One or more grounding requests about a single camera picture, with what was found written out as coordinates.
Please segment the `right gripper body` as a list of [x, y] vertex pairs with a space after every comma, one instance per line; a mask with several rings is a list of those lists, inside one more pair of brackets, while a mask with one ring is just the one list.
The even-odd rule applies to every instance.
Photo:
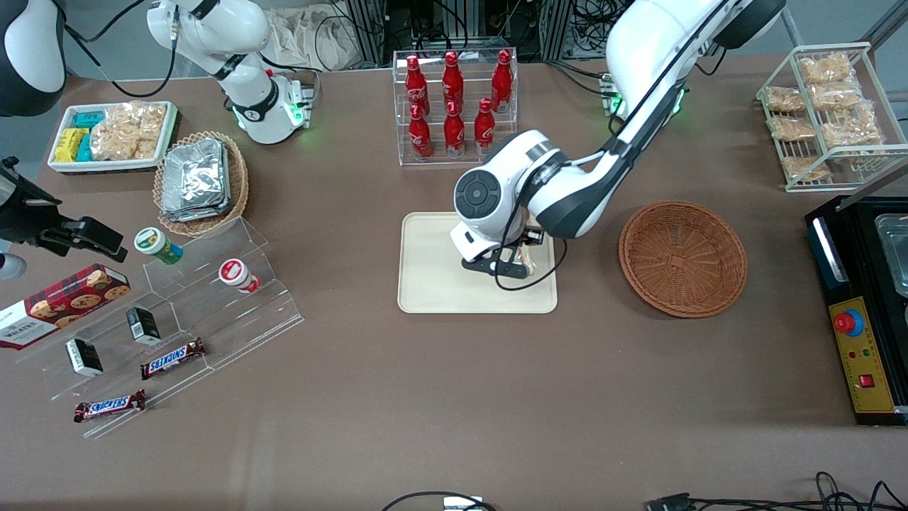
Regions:
[[17, 160], [3, 160], [1, 237], [10, 243], [28, 243], [41, 229], [62, 229], [62, 203], [16, 171]]

